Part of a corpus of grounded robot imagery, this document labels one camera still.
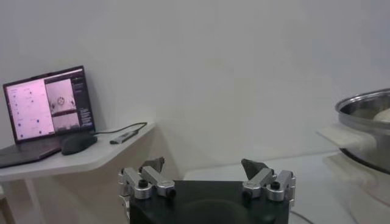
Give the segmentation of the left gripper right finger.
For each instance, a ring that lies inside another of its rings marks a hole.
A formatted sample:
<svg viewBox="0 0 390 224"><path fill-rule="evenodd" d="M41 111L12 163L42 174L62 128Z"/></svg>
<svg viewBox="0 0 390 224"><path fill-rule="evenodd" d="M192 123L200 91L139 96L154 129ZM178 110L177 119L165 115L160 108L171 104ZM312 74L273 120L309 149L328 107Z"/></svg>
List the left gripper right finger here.
<svg viewBox="0 0 390 224"><path fill-rule="evenodd" d="M242 183L242 195L245 201L252 201L265 194L266 198L274 202L295 202L296 177L292 171L282 170L275 173L265 163L242 159L241 165L248 180Z"/></svg>

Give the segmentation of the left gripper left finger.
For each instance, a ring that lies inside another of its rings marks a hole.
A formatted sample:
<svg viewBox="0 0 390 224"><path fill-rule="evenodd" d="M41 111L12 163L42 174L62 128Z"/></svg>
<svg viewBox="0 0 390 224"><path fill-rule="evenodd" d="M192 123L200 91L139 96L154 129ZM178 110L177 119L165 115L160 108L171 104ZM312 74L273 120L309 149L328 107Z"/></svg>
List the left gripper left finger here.
<svg viewBox="0 0 390 224"><path fill-rule="evenodd" d="M164 164L164 157L159 157L145 161L137 170L133 167L121 169L118 173L119 196L147 200L155 190L157 195L172 200L176 196L176 186L173 180L161 174Z"/></svg>

